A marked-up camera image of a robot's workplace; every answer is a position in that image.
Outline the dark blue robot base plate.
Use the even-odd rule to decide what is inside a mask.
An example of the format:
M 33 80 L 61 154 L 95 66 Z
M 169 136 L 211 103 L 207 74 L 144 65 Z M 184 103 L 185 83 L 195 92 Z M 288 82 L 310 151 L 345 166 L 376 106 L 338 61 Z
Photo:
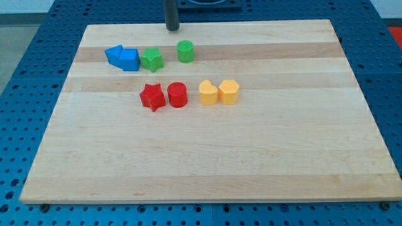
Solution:
M 177 0 L 179 10 L 241 9 L 242 0 Z

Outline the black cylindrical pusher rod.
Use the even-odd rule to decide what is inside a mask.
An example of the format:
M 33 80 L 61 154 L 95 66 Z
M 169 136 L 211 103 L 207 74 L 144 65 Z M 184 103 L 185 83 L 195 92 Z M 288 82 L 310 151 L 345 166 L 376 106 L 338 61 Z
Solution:
M 165 25 L 168 31 L 177 31 L 180 28 L 177 0 L 163 0 Z

